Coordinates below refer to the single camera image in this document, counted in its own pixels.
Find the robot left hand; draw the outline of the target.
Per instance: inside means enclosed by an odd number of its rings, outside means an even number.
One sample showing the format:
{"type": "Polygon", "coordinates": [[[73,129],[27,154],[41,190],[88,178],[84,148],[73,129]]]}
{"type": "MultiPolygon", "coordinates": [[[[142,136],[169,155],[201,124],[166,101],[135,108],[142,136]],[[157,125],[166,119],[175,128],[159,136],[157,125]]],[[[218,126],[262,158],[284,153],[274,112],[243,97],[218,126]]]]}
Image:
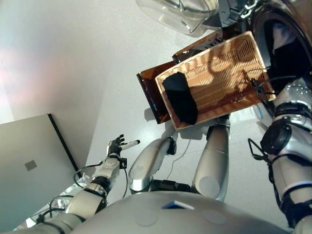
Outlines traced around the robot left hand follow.
{"type": "Polygon", "coordinates": [[[108,143],[107,156],[110,155],[120,156],[121,151],[130,149],[138,144],[140,144],[140,140],[125,142],[124,134],[121,134],[117,138],[113,139],[108,143]]]}

